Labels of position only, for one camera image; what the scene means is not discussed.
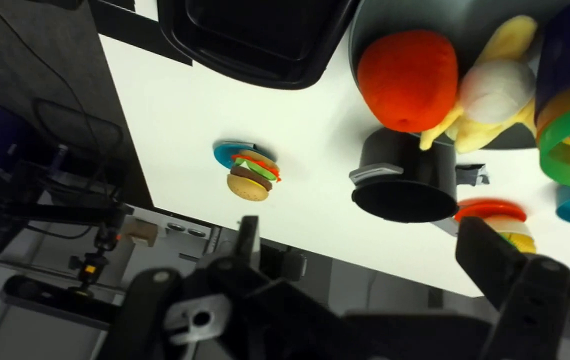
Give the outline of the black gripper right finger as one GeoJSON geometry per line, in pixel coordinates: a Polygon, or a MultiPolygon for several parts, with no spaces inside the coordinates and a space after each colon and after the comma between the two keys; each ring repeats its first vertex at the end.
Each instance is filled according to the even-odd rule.
{"type": "Polygon", "coordinates": [[[484,220],[471,216],[458,226],[456,261],[484,298],[500,307],[522,270],[524,255],[484,220]]]}

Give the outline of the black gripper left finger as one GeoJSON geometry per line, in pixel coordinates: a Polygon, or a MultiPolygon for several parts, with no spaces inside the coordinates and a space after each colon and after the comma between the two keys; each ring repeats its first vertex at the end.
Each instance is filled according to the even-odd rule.
{"type": "Polygon", "coordinates": [[[260,220],[256,216],[245,216],[241,220],[231,259],[249,268],[260,263],[260,220]]]}

